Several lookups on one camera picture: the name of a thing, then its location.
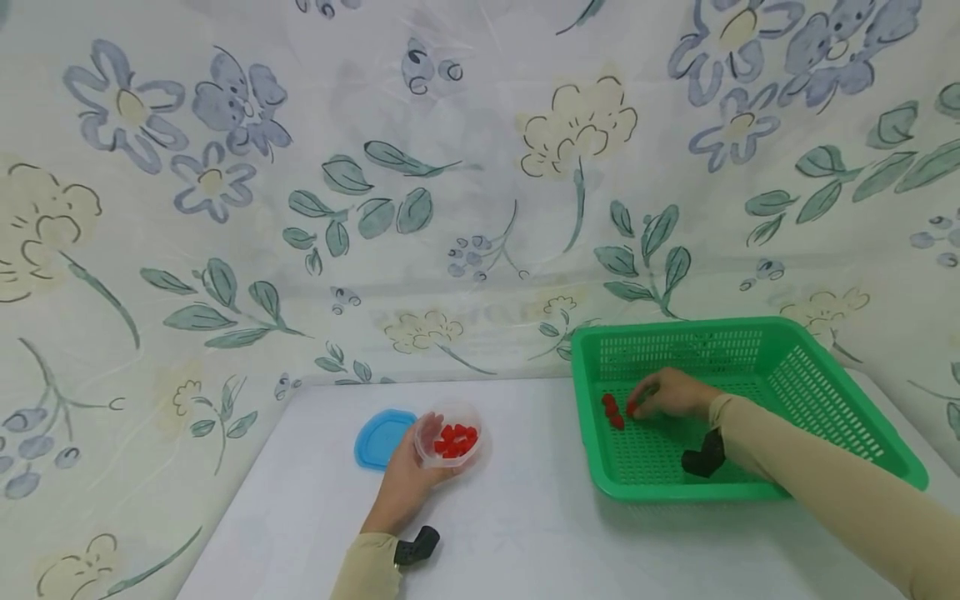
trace wall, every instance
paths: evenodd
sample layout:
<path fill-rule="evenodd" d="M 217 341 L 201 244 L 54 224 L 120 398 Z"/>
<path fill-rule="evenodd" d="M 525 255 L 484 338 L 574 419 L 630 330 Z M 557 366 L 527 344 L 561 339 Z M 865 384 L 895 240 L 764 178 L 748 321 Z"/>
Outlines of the wall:
<path fill-rule="evenodd" d="M 563 375 L 591 324 L 783 314 L 960 468 L 958 25 L 0 2 L 4 597 L 173 598 L 298 386 Z"/>

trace arm sleeve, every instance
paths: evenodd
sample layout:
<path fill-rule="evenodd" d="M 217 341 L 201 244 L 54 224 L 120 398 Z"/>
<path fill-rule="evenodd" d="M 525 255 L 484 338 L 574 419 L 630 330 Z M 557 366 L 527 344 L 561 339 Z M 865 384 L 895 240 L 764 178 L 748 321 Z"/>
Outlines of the arm sleeve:
<path fill-rule="evenodd" d="M 330 600 L 394 600 L 400 592 L 396 543 L 387 534 L 360 534 L 347 551 Z"/>
<path fill-rule="evenodd" d="M 960 598 L 960 517 L 882 468 L 740 396 L 710 404 L 727 457 L 790 492 L 912 600 Z"/>

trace blue lid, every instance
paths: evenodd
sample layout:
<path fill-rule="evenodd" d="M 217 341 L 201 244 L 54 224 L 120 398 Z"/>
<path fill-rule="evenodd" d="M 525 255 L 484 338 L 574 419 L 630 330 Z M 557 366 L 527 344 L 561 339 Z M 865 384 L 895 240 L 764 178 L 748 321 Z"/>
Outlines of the blue lid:
<path fill-rule="evenodd" d="M 374 415 L 360 430 L 357 443 L 353 447 L 353 457 L 357 465 L 374 470 L 387 470 L 387 463 L 400 445 L 403 434 L 415 422 L 417 416 L 406 411 L 388 409 Z"/>

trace green plastic basket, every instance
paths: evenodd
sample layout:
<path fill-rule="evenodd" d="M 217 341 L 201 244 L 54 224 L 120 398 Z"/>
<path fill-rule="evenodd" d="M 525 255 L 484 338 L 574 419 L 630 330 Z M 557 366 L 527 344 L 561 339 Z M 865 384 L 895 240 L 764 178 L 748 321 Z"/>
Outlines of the green plastic basket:
<path fill-rule="evenodd" d="M 798 324 L 782 317 L 578 329 L 572 340 L 580 430 L 596 487 L 626 502 L 707 502 L 789 497 L 727 461 L 709 479 L 681 468 L 708 426 L 658 416 L 610 426 L 601 401 L 621 413 L 637 382 L 674 367 L 748 397 L 795 425 L 924 490 L 926 469 L 843 368 Z"/>

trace table surface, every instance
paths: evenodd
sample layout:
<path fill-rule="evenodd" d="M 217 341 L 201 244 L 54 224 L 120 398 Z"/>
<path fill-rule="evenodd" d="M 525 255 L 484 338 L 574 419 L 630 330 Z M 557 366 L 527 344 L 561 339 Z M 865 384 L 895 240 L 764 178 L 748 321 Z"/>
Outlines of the table surface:
<path fill-rule="evenodd" d="M 960 513 L 960 479 L 865 375 L 853 378 Z M 290 403 L 179 600 L 329 596 L 380 473 L 353 460 L 386 408 L 422 413 L 460 398 L 491 435 L 484 460 L 431 498 L 442 540 L 401 598 L 899 599 L 793 500 L 626 505 L 597 492 L 570 379 L 316 387 Z"/>

